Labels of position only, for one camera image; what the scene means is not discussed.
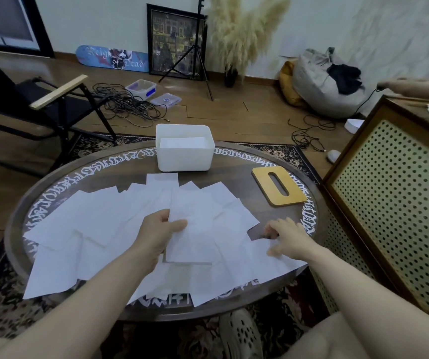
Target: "patterned rug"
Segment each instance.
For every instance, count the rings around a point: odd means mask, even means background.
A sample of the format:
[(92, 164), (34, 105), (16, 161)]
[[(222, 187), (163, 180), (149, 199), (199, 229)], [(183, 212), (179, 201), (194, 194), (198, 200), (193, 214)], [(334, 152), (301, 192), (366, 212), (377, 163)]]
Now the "patterned rug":
[[(118, 144), (152, 140), (152, 137), (119, 135)], [(286, 144), (246, 144), (277, 156), (319, 184), (321, 179), (302, 151)], [(69, 161), (111, 147), (96, 138), (81, 137)], [(0, 338), (13, 338), (41, 319), (53, 306), (42, 298), (22, 300), (24, 285), (12, 269), (0, 244)], [(265, 358), (281, 356), (309, 328), (326, 316), (319, 303), (309, 269), (283, 289), (249, 305), (258, 325)], [(103, 358), (193, 358), (222, 359), (218, 318), (170, 323), (118, 322), (101, 346)]]

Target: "round wooden table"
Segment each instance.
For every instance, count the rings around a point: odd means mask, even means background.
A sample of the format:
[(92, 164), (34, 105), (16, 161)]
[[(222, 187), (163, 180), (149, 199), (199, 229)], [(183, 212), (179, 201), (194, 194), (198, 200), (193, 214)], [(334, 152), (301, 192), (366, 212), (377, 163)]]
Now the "round wooden table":
[[(22, 234), (78, 190), (92, 192), (116, 186), (122, 191), (131, 183), (145, 184), (147, 173), (160, 172), (154, 144), (154, 141), (125, 144), (82, 157), (45, 176), (24, 195), (10, 217), (4, 235), (8, 259), (22, 279), (28, 279), (37, 251), (37, 244), (24, 239)], [(274, 165), (281, 165), (290, 172), (306, 194), (306, 203), (278, 208), (268, 204), (251, 171)], [(272, 155), (238, 144), (217, 142), (209, 171), (180, 172), (178, 176), (180, 185), (192, 180), (200, 188), (222, 181), (261, 222), (248, 231), (252, 240), (262, 237), (267, 221), (291, 217), (296, 222), (303, 222), (315, 241), (320, 244), (324, 241), (327, 210), (316, 185), (301, 171)], [(172, 294), (167, 301), (142, 298), (127, 306), (120, 320), (168, 321), (221, 314), (277, 291), (296, 276), (297, 272), (292, 271), (264, 284), (254, 281), (196, 308), (186, 294)], [(49, 299), (62, 302), (73, 292), (71, 289), (50, 295)]]

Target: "skateboard deck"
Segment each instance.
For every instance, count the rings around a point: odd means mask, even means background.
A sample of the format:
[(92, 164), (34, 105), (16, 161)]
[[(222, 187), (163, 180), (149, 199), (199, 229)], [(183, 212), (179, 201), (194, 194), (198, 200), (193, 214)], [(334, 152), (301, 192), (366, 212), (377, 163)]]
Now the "skateboard deck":
[(104, 48), (102, 46), (80, 45), (75, 55), (78, 61), (85, 66), (148, 72), (147, 53)]

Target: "light stand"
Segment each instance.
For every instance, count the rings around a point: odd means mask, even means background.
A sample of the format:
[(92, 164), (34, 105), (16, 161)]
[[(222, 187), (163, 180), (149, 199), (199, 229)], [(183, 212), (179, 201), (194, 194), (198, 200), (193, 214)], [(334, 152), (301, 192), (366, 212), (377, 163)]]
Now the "light stand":
[(203, 76), (205, 77), (205, 81), (206, 81), (206, 86), (208, 87), (208, 91), (210, 92), (210, 97), (211, 97), (211, 100), (213, 101), (214, 99), (213, 99), (213, 95), (212, 95), (212, 93), (211, 93), (211, 88), (210, 88), (210, 84), (209, 84), (209, 82), (208, 82), (208, 75), (207, 75), (207, 73), (206, 73), (206, 68), (205, 68), (205, 65), (203, 64), (203, 60), (202, 60), (202, 58), (201, 58), (201, 48), (200, 48), (200, 46), (198, 45), (198, 35), (199, 35), (199, 28), (200, 28), (200, 20), (202, 19), (202, 17), (201, 17), (201, 9), (202, 9), (202, 7), (203, 6), (205, 6), (205, 5), (203, 5), (202, 3), (204, 2), (205, 0), (198, 0), (198, 14), (197, 14), (197, 16), (196, 16), (196, 37), (195, 37), (195, 39), (194, 39), (194, 45), (192, 45), (186, 52), (185, 52), (185, 54), (183, 54), (182, 55), (182, 57), (175, 63), (175, 65), (174, 66), (172, 66), (171, 68), (170, 68), (170, 70), (169, 71), (167, 71), (165, 74), (164, 74), (164, 76), (163, 77), (161, 77), (161, 79), (158, 81), (158, 83), (160, 83), (163, 79), (165, 79), (165, 77), (168, 75), (168, 74), (170, 74), (172, 71), (175, 71), (175, 72), (177, 72), (177, 73), (179, 73), (179, 74), (183, 74), (184, 76), (186, 75), (186, 74), (184, 74), (184, 73), (182, 73), (182, 72), (180, 72), (179, 70), (177, 70), (176, 69), (176, 66), (184, 59), (184, 58), (186, 58), (186, 56), (192, 51), (192, 50), (194, 50), (194, 58), (193, 58), (193, 71), (192, 71), (192, 73), (191, 73), (191, 75), (188, 75), (189, 76), (189, 78), (190, 79), (192, 79), (192, 80), (194, 80), (194, 79), (197, 79), (196, 77), (195, 77), (195, 71), (196, 71), (196, 59), (197, 59), (197, 57), (199, 57), (199, 59), (200, 59), (200, 65), (201, 65), (201, 70), (203, 71)]

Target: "framed picture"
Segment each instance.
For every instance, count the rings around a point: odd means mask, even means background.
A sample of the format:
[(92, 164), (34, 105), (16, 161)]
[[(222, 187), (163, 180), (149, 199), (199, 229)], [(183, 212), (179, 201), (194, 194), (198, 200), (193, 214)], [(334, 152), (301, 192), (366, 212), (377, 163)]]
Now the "framed picture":
[[(194, 45), (197, 14), (168, 7), (146, 4), (148, 29), (148, 65), (150, 74), (163, 75)], [(201, 59), (205, 61), (206, 16), (201, 15), (198, 45)], [(193, 73), (194, 49), (171, 71), (170, 77), (190, 78)], [(200, 76), (197, 57), (195, 77)]]

